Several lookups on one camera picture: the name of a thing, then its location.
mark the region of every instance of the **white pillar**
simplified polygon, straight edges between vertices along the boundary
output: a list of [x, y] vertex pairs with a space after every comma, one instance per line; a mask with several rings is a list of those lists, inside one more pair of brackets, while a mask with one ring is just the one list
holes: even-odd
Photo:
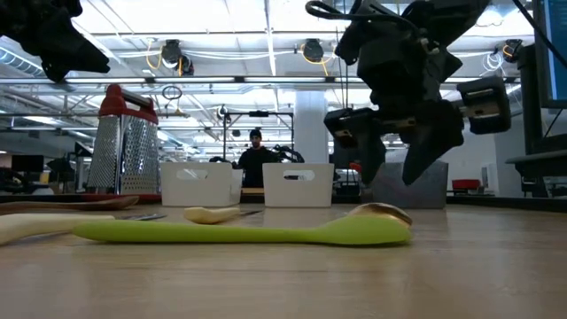
[[297, 91], [295, 95], [295, 150], [306, 163], [328, 163], [329, 133], [323, 124], [327, 114], [325, 92]]

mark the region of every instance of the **metal grater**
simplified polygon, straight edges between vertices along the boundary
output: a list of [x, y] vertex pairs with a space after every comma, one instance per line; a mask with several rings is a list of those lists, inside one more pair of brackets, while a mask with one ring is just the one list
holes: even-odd
[[[139, 110], [128, 108], [126, 102], [138, 105]], [[157, 194], [158, 117], [152, 101], [111, 85], [99, 115], [88, 191]]]

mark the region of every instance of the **computer monitor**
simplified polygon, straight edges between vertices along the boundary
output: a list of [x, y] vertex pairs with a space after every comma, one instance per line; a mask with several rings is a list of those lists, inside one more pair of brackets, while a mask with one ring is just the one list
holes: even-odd
[[[533, 1], [533, 17], [549, 41], [567, 58], [567, 2], [561, 0]], [[535, 33], [538, 57], [540, 102], [542, 108], [567, 108], [567, 68], [554, 57]]]
[[12, 170], [16, 172], [41, 173], [43, 163], [43, 155], [12, 155]]

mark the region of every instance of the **gray bin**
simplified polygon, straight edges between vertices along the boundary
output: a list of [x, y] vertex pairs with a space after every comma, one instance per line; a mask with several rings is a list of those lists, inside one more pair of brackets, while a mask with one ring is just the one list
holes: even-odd
[[409, 186], [401, 180], [402, 168], [403, 163], [384, 163], [372, 185], [361, 190], [362, 202], [380, 202], [399, 208], [445, 207], [449, 164], [434, 162]]

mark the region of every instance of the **spoon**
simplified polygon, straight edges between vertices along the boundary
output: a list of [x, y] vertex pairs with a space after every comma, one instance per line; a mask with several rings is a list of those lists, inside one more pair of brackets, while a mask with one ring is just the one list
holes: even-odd
[[57, 210], [80, 210], [80, 211], [112, 211], [121, 210], [135, 205], [139, 200], [138, 196], [128, 196], [124, 198], [115, 198], [108, 200], [100, 200], [95, 202], [81, 203], [51, 203], [51, 202], [34, 202], [21, 201], [0, 204], [1, 214], [12, 214], [19, 211], [34, 209], [57, 209]]
[[240, 208], [220, 208], [220, 209], [207, 209], [203, 207], [185, 208], [183, 217], [186, 220], [195, 222], [202, 225], [213, 225], [220, 222], [227, 222], [237, 217], [244, 217], [249, 214], [256, 214], [263, 212], [263, 210], [256, 210], [251, 212], [241, 212]]
[[308, 229], [188, 225], [166, 222], [100, 221], [76, 226], [78, 237], [121, 243], [314, 243], [377, 245], [404, 243], [410, 232], [399, 221], [350, 215]]
[[97, 214], [9, 214], [0, 216], [0, 245], [33, 235], [68, 232], [82, 222], [105, 220], [151, 221], [164, 214], [112, 216]]

